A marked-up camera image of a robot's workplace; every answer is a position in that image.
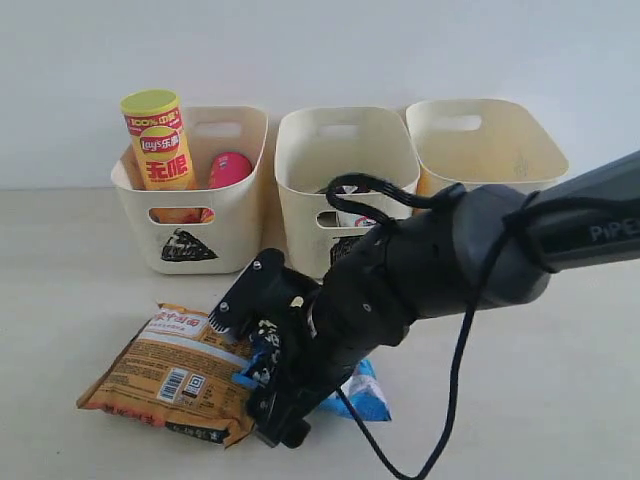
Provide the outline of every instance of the white wall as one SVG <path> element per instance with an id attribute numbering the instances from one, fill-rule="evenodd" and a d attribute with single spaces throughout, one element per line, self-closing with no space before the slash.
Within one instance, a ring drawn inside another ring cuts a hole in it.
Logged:
<path id="1" fill-rule="evenodd" d="M 0 188 L 102 186 L 122 96 L 184 104 L 524 104 L 572 174 L 640 147 L 637 0 L 5 2 Z"/>

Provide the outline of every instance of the lay's chips can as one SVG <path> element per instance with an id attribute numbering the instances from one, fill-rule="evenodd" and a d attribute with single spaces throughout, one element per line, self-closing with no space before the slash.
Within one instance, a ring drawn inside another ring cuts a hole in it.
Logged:
<path id="1" fill-rule="evenodd" d="M 197 188 L 179 102 L 170 90 L 143 90 L 120 102 L 147 190 Z M 197 208 L 157 208 L 152 213 L 159 223 L 200 221 Z"/>

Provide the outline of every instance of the white plastic basket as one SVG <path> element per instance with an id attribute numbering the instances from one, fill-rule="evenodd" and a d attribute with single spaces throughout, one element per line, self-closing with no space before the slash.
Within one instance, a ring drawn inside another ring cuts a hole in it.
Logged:
<path id="1" fill-rule="evenodd" d="M 553 185 L 569 163 L 522 106 L 504 100 L 438 100 L 411 105 L 407 126 L 423 168 L 418 191 L 455 182 L 503 183 L 523 193 Z"/>
<path id="2" fill-rule="evenodd" d="M 292 266 L 321 278 L 370 227 L 339 227 L 335 211 L 317 194 L 336 176 L 364 172 L 415 192 L 417 155 L 398 114 L 384 108 L 317 108 L 287 115 L 280 124 L 275 175 Z M 349 195 L 406 218 L 411 209 L 378 193 Z"/>
<path id="3" fill-rule="evenodd" d="M 140 250 L 153 270 L 167 274 L 240 270 L 260 248 L 262 212 L 258 178 L 267 137 L 267 115 L 250 107 L 192 107 L 185 108 L 184 115 L 198 185 L 206 186 L 214 157 L 229 151 L 240 152 L 251 161 L 251 175 L 216 190 L 138 190 L 142 182 L 129 147 L 113 168 L 111 180 Z M 163 207 L 206 207 L 214 211 L 214 219 L 206 224 L 155 223 L 149 211 Z M 163 249 L 175 242 L 192 242 L 203 254 L 196 255 L 200 259 L 180 256 L 174 256 L 172 261 L 163 259 Z"/>

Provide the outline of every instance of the yellow chips can lid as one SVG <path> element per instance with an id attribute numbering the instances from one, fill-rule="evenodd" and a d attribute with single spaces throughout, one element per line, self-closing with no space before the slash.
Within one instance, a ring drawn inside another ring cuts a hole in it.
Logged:
<path id="1" fill-rule="evenodd" d="M 180 99 L 171 90 L 152 89 L 127 95 L 120 102 L 120 109 L 126 115 L 158 115 L 178 106 Z"/>

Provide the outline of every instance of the robotic arm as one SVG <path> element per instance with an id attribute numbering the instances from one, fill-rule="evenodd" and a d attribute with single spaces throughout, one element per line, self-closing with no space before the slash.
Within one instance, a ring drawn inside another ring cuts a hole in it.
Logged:
<path id="1" fill-rule="evenodd" d="M 394 220 L 336 195 L 337 187 L 354 184 L 425 210 Z M 378 225 L 332 265 L 322 285 L 267 249 L 210 315 L 234 339 L 261 320 L 279 329 L 278 366 L 247 404 L 257 435 L 271 446 L 299 446 L 310 429 L 304 417 L 373 349 L 400 344 L 417 319 L 471 307 L 470 327 L 475 308 L 532 302 L 554 273 L 640 257 L 640 152 L 529 196 L 502 185 L 470 192 L 454 185 L 416 197 L 350 174 L 331 182 L 327 199 Z"/>

